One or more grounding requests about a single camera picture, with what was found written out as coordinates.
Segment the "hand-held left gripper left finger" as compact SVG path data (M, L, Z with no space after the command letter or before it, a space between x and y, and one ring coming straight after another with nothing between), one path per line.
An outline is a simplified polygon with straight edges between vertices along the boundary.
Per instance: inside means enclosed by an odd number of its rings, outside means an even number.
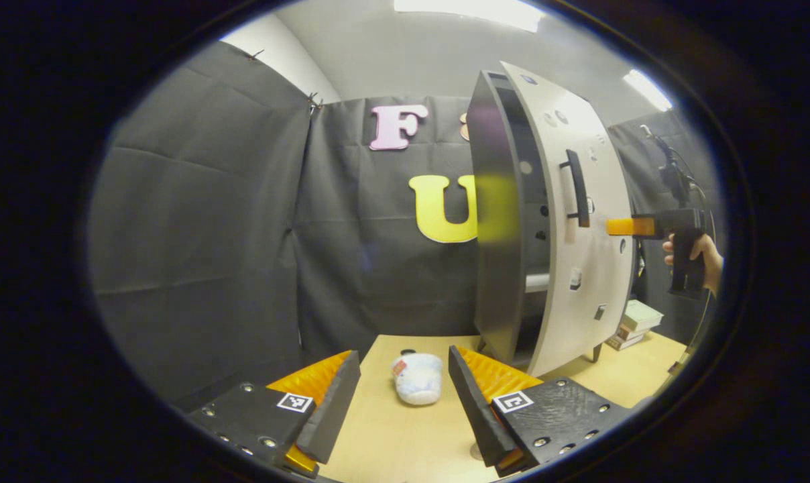
M240 382L188 418L263 465L315 479L331 458L360 376L359 352L347 350L268 384Z

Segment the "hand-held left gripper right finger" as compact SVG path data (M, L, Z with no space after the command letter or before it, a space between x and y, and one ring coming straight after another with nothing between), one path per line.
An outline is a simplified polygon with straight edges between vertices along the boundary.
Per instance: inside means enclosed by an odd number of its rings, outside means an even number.
M635 413L568 377L542 381L460 346L449 348L448 370L482 461L500 478L546 470Z

